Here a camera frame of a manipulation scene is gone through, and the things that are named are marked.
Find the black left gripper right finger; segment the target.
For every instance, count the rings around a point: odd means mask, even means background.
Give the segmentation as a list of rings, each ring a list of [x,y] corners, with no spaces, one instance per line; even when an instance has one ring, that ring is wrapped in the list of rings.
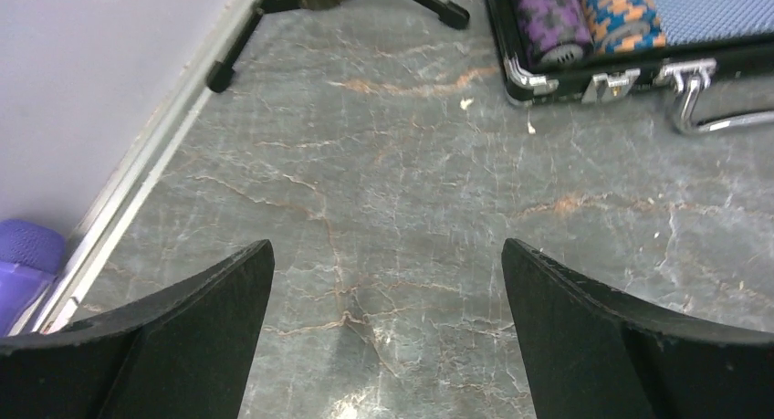
[[[770,418],[773,336],[638,299],[516,238],[501,263],[539,418]]]

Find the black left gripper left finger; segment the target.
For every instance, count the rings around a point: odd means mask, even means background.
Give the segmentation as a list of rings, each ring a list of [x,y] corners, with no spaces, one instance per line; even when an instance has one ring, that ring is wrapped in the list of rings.
[[[267,240],[50,334],[1,341],[4,418],[235,418],[275,269]]]

